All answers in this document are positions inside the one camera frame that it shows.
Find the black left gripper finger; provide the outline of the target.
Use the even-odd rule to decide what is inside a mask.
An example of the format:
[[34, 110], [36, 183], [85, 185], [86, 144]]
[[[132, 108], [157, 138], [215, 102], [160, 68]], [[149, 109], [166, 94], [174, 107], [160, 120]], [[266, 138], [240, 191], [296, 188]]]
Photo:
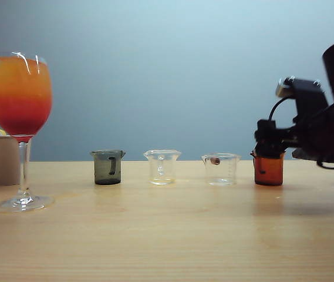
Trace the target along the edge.
[[256, 145], [254, 148], [254, 166], [257, 174], [265, 174], [270, 161], [276, 159], [270, 133], [275, 129], [275, 122], [261, 119], [257, 121], [255, 131]]
[[275, 150], [276, 150], [276, 154], [280, 155], [284, 153], [287, 148], [287, 146], [284, 144], [284, 139], [288, 137], [288, 130], [287, 128], [276, 129], [275, 135], [276, 135]]

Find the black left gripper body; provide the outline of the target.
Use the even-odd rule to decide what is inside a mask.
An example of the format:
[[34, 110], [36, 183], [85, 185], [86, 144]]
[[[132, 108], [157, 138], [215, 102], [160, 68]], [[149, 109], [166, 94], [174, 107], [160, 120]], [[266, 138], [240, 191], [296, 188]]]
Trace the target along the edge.
[[302, 152], [293, 152], [293, 157], [334, 162], [334, 103], [328, 104], [316, 81], [286, 78], [284, 85], [291, 91], [297, 109], [292, 131]]

